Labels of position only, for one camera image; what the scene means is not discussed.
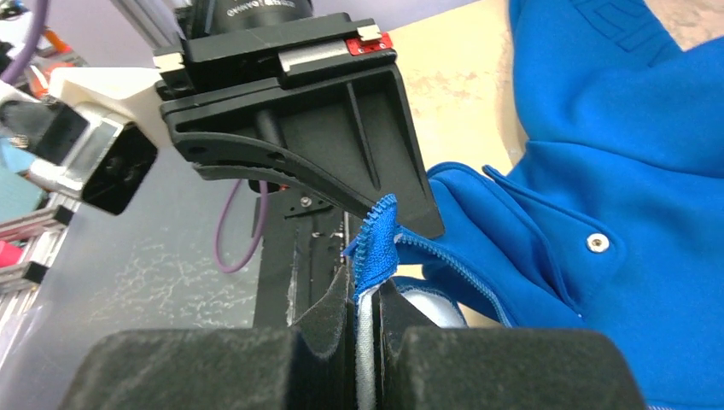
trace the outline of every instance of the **blue garment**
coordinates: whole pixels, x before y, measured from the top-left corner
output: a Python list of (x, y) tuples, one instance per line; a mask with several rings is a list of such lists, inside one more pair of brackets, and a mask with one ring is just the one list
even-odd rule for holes
[(523, 159), (432, 168), (445, 235), (359, 242), (402, 232), (403, 263), (505, 325), (601, 331), (652, 406), (724, 409), (724, 38), (682, 52), (642, 0), (511, 0), (511, 26)]

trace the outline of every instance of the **robot end effector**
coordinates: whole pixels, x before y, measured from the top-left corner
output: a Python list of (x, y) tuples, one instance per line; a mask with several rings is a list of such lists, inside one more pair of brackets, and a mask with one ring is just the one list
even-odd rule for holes
[[(59, 91), (2, 105), (16, 142), (44, 160), (31, 179), (119, 214), (151, 168), (160, 133), (204, 179), (300, 186), (359, 217), (394, 193), (403, 226), (444, 232), (396, 53), (372, 19), (312, 17), (309, 0), (199, 1), (176, 15), (185, 38), (155, 52), (161, 81), (145, 97), (83, 92), (69, 102), (72, 93)], [(108, 70), (117, 70), (111, 85), (138, 75)], [(134, 105), (159, 98), (160, 118), (157, 106)], [(137, 121), (149, 117), (143, 112), (155, 118)]]

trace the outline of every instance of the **cable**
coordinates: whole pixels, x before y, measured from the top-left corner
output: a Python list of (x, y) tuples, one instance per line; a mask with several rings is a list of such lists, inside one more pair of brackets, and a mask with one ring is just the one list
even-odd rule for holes
[(32, 12), (32, 22), (27, 32), (25, 45), (12, 63), (5, 68), (0, 79), (10, 85), (15, 84), (23, 71), (30, 64), (32, 55), (35, 54), (35, 48), (40, 43), (40, 38), (45, 31), (45, 21), (48, 19), (48, 9), (50, 8), (50, 0), (38, 0), (36, 8)]
[(266, 186), (266, 181), (259, 181), (259, 190), (261, 191), (261, 197), (260, 197), (260, 205), (259, 205), (259, 219), (256, 222), (256, 227), (254, 228), (254, 236), (251, 240), (251, 245), (249, 245), (247, 254), (236, 264), (227, 266), (224, 264), (224, 262), (221, 260), (221, 251), (219, 243), (221, 242), (221, 228), (224, 226), (224, 220), (226, 219), (226, 214), (229, 213), (229, 208), (231, 207), (231, 202), (234, 200), (234, 196), (236, 196), (236, 192), (239, 190), (239, 187), (242, 185), (243, 179), (239, 179), (235, 184), (234, 187), (231, 188), (231, 193), (229, 194), (229, 199), (226, 200), (226, 204), (224, 205), (224, 209), (221, 211), (221, 216), (219, 217), (219, 223), (216, 225), (216, 240), (213, 243), (213, 256), (216, 260), (216, 266), (219, 267), (219, 270), (223, 273), (234, 273), (241, 270), (243, 267), (246, 266), (246, 264), (251, 260), (251, 257), (254, 255), (254, 252), (256, 252), (256, 249), (259, 247), (259, 242), (261, 242), (261, 236), (264, 233), (264, 225), (266, 223), (266, 214), (269, 209), (269, 191)]

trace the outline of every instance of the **blue zipper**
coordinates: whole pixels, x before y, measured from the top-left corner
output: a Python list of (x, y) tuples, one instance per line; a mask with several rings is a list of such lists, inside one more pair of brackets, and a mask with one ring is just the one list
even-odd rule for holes
[(490, 301), (490, 303), (495, 308), (495, 313), (498, 315), (498, 319), (500, 319), (500, 322), (505, 327), (512, 327), (512, 323), (508, 319), (508, 316), (505, 314), (505, 310), (500, 304), (500, 300), (495, 295), (495, 293), (490, 290), (490, 288), (486, 286), (476, 275), (473, 275), (470, 269), (468, 269), (465, 265), (458, 261), (457, 258), (443, 251), (442, 249), (440, 249), (440, 247), (435, 246), (429, 241), (417, 237), (411, 232), (408, 232), (407, 229), (404, 229), (402, 237), (400, 238), (400, 242), (420, 248), (428, 252), (429, 254), (436, 256), (441, 261), (447, 263), (448, 266), (450, 266), (457, 273), (459, 273), (460, 276), (462, 276), (469, 284), (471, 284), (481, 295), (485, 296)]

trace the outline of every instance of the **silver snap button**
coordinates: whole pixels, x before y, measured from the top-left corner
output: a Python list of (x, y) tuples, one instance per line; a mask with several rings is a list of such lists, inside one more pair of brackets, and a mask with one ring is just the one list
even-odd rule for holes
[(586, 245), (591, 252), (600, 254), (608, 250), (610, 241), (603, 233), (594, 233), (586, 239)]

